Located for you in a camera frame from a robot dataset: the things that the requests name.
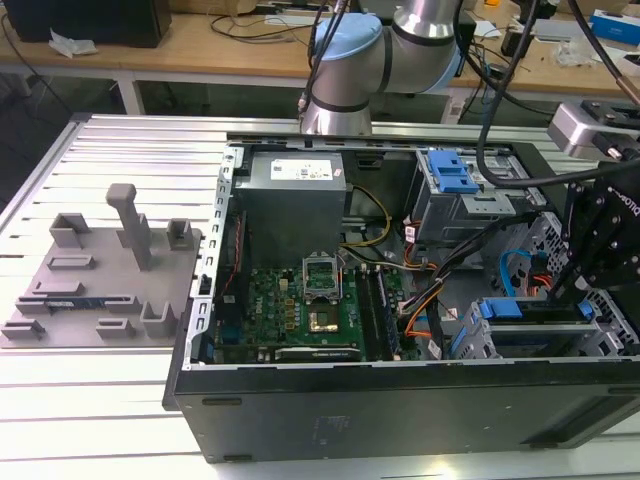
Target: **green motherboard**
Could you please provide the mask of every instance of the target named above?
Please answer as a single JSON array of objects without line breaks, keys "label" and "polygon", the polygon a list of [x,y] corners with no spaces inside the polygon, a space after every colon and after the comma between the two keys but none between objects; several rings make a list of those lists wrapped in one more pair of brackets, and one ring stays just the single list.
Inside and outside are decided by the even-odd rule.
[{"label": "green motherboard", "polygon": [[[400,272],[387,269],[365,275],[345,269],[337,285],[330,269],[309,270],[308,275],[303,277],[302,268],[251,272],[245,321],[237,337],[218,344],[226,362],[260,362],[265,352],[273,355],[276,349],[295,347],[355,350],[359,361],[408,359],[411,352],[398,347],[396,326],[397,305],[405,298]],[[305,300],[305,282],[308,288],[338,287],[341,300]],[[387,358],[382,358],[382,350]]]}]

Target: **yellow wire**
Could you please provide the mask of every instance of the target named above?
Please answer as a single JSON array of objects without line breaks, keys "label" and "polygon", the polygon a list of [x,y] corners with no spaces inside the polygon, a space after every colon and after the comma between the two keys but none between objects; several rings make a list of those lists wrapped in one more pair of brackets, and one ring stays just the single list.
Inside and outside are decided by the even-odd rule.
[{"label": "yellow wire", "polygon": [[353,186],[354,190],[360,190],[361,192],[365,193],[369,199],[373,200],[373,202],[378,205],[378,207],[380,207],[380,210],[382,210],[382,213],[384,213],[384,218],[387,222],[387,224],[384,227],[384,230],[382,231],[382,233],[380,234],[379,237],[374,238],[373,240],[367,240],[366,242],[353,242],[353,243],[341,243],[340,246],[342,247],[369,247],[371,245],[375,245],[378,242],[381,242],[382,240],[384,240],[385,238],[387,238],[387,235],[389,235],[389,232],[391,231],[391,217],[389,216],[389,212],[387,212],[387,209],[384,208],[384,205],[382,204],[382,202],[380,200],[378,200],[375,195],[373,195],[373,193],[371,193],[369,190],[367,190],[364,187],[361,187],[359,185],[354,185]]}]

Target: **table leg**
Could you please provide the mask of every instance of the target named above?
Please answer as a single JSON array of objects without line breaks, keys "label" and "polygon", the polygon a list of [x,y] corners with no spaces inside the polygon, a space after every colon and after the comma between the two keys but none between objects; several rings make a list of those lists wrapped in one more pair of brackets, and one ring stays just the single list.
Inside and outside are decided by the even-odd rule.
[{"label": "table leg", "polygon": [[466,92],[452,92],[449,94],[447,103],[444,106],[444,112],[442,113],[442,119],[440,123],[448,125],[457,125],[460,121],[460,115],[464,109],[464,105],[467,103]]},{"label": "table leg", "polygon": [[120,96],[122,97],[122,103],[124,103],[124,109],[127,115],[144,115],[144,104],[142,103],[142,95],[140,95],[138,82],[129,79],[119,79],[118,88],[120,89]]}]

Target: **white label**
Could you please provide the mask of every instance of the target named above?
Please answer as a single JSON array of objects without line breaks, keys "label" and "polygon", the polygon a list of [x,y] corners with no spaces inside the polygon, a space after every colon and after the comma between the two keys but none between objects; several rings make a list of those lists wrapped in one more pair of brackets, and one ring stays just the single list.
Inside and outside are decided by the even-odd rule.
[{"label": "white label", "polygon": [[271,180],[332,180],[331,160],[283,160],[271,162]]},{"label": "white label", "polygon": [[416,243],[416,229],[414,227],[404,227],[404,236],[409,243]]},{"label": "white label", "polygon": [[429,340],[429,346],[427,348],[436,360],[440,360],[442,358],[442,350],[440,350],[440,347],[436,345],[436,342]]},{"label": "white label", "polygon": [[458,320],[458,309],[453,307],[453,308],[447,308],[447,314],[442,317],[442,320],[444,320],[445,322],[449,322],[452,320]]},{"label": "white label", "polygon": [[47,307],[73,307],[73,302],[47,302]]}]

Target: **workbench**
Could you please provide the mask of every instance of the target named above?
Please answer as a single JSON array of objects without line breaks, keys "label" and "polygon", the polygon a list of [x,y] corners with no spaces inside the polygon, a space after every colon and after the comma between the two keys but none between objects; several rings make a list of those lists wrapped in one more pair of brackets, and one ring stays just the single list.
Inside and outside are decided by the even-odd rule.
[{"label": "workbench", "polygon": [[[497,8],[485,7],[479,2],[475,17],[490,20],[498,28],[504,28],[518,12],[519,8],[512,2],[502,2]],[[14,31],[9,35],[27,61],[43,76],[115,80],[126,112],[130,115],[145,113],[139,81],[304,87],[309,75],[304,45],[293,38],[288,43],[267,45],[238,42],[212,32],[209,27],[212,18],[206,15],[173,14],[171,28],[158,48],[98,45],[99,53],[73,59],[58,54],[45,43],[20,42]],[[570,17],[558,15],[557,18]],[[242,18],[238,22],[248,24],[255,22],[255,19]],[[224,22],[219,24],[225,29],[228,26]],[[259,34],[282,28],[281,25],[256,24],[236,28],[233,33]],[[296,33],[306,41],[309,31],[301,29]],[[502,38],[484,39],[483,43],[499,51]],[[553,48],[553,44],[533,42],[522,62],[524,68],[518,68],[510,87],[517,98],[538,101],[623,99],[623,94],[603,65],[562,68],[553,59]],[[0,72],[30,74],[4,38],[0,40]],[[448,97],[442,123],[458,123],[462,108],[473,95],[478,82],[471,68],[465,67],[461,77],[439,92]]]},{"label": "workbench", "polygon": [[[375,135],[472,141],[474,126],[374,124]],[[228,132],[295,134],[293,120],[93,116],[61,133],[0,215],[0,318],[51,244],[59,212],[118,225],[112,182],[136,185],[149,225],[171,217],[204,227]],[[591,166],[558,151],[542,129],[496,127],[490,140],[533,142],[558,172]],[[161,406],[171,349],[0,351],[0,478],[441,480],[638,478],[640,415],[576,450],[211,466],[180,413]]]}]

